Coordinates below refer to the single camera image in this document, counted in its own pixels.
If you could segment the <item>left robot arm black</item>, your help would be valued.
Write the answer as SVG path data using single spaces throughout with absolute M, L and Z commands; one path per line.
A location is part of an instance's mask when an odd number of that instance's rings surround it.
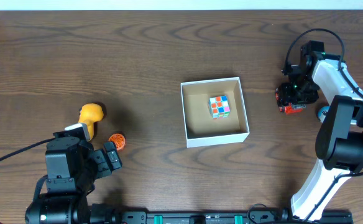
M 81 136 L 57 133 L 47 143 L 47 175 L 35 187 L 25 222 L 33 223 L 120 223 L 121 215 L 105 204 L 88 205 L 87 196 L 97 179 L 122 167 L 116 144 L 102 149 Z

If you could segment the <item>colourful puzzle cube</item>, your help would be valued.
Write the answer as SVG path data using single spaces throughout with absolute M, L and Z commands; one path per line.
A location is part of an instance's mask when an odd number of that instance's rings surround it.
M 208 104 L 209 113 L 213 119 L 227 118 L 231 112 L 226 95 L 212 97 L 209 99 Z

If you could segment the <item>red toy car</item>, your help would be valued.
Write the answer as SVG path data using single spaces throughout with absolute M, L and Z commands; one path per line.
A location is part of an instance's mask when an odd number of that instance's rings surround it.
M 278 109 L 281 113 L 295 114 L 302 112 L 306 108 L 305 104 L 294 105 L 292 103 L 288 103 L 287 105 L 284 105 L 278 90 L 275 91 L 275 99 L 277 101 Z

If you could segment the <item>blue white ball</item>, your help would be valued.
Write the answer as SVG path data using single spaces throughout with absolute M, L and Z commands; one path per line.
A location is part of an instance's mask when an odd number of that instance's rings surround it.
M 324 119 L 325 119 L 325 117 L 326 117 L 326 115 L 328 113 L 328 110 L 329 110 L 329 106 L 324 106 L 324 107 L 319 109 L 317 117 L 318 117 L 318 119 L 320 120 L 321 123 L 324 122 Z

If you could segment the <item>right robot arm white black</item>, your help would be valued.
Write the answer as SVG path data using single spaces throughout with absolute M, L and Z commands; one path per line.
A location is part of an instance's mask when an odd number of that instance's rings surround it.
M 329 103 L 315 141 L 315 166 L 291 198 L 293 217 L 315 222 L 342 184 L 363 176 L 363 91 L 340 55 L 319 50 L 301 53 L 300 63 L 288 64 L 284 74 L 288 82 L 275 90 L 281 112 L 302 111 L 320 91 Z

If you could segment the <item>white cardboard box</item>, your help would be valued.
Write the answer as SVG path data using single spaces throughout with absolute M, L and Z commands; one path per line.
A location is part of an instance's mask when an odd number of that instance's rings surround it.
M 208 101 L 226 95 L 231 112 L 213 119 Z M 240 78 L 220 78 L 181 84 L 186 146 L 201 147 L 243 142 L 250 134 Z

